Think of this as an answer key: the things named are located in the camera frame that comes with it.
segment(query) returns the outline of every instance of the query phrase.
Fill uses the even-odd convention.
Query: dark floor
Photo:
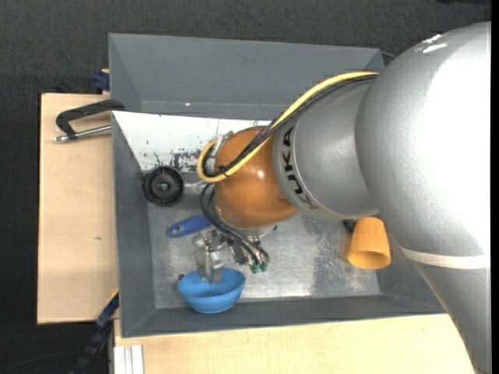
[[[93,93],[107,33],[339,44],[398,55],[485,19],[435,0],[0,0],[0,374],[68,372],[90,324],[37,327],[37,93]],[[100,358],[94,372],[105,372]]]

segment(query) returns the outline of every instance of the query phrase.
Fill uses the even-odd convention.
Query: wooden board
[[[473,374],[445,314],[138,338],[116,320],[115,346],[134,344],[146,374]]]
[[[68,143],[59,112],[103,95],[41,96],[37,321],[94,320],[118,286],[111,133]],[[76,131],[110,123],[110,114],[72,122]]]

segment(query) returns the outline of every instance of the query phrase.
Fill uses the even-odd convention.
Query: blue handle
[[[182,237],[203,230],[211,225],[211,222],[204,215],[192,216],[178,223],[173,224],[166,231],[166,235],[171,238]]]

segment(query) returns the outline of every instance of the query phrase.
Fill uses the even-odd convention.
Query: black cable
[[[0,374],[3,374],[4,372],[12,371],[13,369],[18,369],[19,367],[21,367],[23,365],[27,365],[27,364],[32,363],[32,362],[38,362],[40,360],[44,360],[46,358],[58,358],[60,356],[75,356],[75,355],[78,355],[78,353],[72,353],[72,352],[67,352],[67,353],[53,353],[51,355],[44,355],[44,356],[40,356],[38,358],[31,358],[31,359],[25,360],[24,362],[20,362],[20,363],[18,363],[16,365],[11,365],[10,367],[7,367],[6,369],[3,369],[2,371],[0,371]]]
[[[208,202],[205,203],[207,190],[210,188],[210,186],[213,186],[213,185],[207,184],[204,187],[203,191],[201,192],[200,201],[201,201],[201,209],[203,210],[203,214],[210,220],[211,223],[213,223],[213,225],[216,228],[218,228],[218,230],[229,235],[233,241],[236,241],[238,244],[240,244],[251,255],[251,258],[253,259],[255,264],[258,264],[258,257],[256,255],[256,253],[248,245],[249,241],[246,240],[246,238],[243,235],[237,233],[235,230],[233,230],[232,228],[230,228],[229,226],[224,224],[218,218],[218,215],[214,209],[211,210],[212,209],[211,204],[213,202],[213,197],[214,197],[213,192],[211,193],[210,199],[208,200]],[[268,258],[268,254],[263,248],[261,248],[261,247],[257,248],[256,246],[255,246],[255,248],[258,249],[260,252],[262,252]]]
[[[330,85],[329,87],[324,88],[311,98],[309,98],[307,101],[305,101],[302,105],[300,105],[296,111],[294,111],[292,114],[290,114],[286,119],[284,119],[282,122],[279,122],[278,125],[276,125],[274,128],[270,129],[271,125],[275,123],[284,113],[281,113],[277,118],[272,120],[270,124],[268,124],[265,128],[263,128],[260,133],[257,134],[257,136],[239,153],[239,155],[230,163],[227,164],[223,167],[217,168],[217,170],[214,173],[206,174],[207,177],[216,177],[219,175],[224,175],[226,171],[230,170],[234,166],[236,166],[242,159],[244,159],[251,151],[253,151],[255,148],[257,148],[261,143],[263,143],[266,139],[271,137],[273,134],[275,134],[279,129],[281,129],[291,118],[293,118],[295,115],[298,113],[303,112],[305,109],[307,109],[312,103],[316,102],[317,100],[321,99],[324,97],[326,94],[329,94],[333,91],[336,91],[344,86],[347,86],[349,84],[353,84],[356,82],[362,82],[366,80],[372,80],[376,77],[376,75],[365,75],[365,76],[359,76],[354,79],[347,79],[343,80],[338,83],[334,83]],[[206,159],[210,155],[210,151],[206,153],[204,156],[203,160],[203,168],[206,167]]]

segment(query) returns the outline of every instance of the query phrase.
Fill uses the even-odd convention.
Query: metal clamp
[[[100,114],[106,111],[124,111],[125,106],[117,100],[106,100],[100,101],[98,103],[85,105],[83,107],[78,107],[70,109],[68,111],[61,112],[57,115],[55,119],[55,124],[65,133],[65,136],[55,137],[55,141],[70,141],[75,140],[80,137],[90,136],[96,133],[105,132],[111,130],[111,125],[101,126],[95,129],[83,130],[82,132],[76,132],[69,122],[86,118],[87,116]]]

